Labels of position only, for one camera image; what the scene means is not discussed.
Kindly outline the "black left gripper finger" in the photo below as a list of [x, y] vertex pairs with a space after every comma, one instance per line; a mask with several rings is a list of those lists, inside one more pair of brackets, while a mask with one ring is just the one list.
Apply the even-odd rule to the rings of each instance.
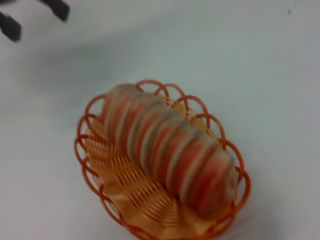
[[21, 25], [9, 15], [0, 13], [0, 30], [11, 41], [18, 42], [21, 39]]
[[66, 22], [70, 14], [70, 6], [63, 0], [40, 0], [50, 8], [52, 13], [61, 21]]

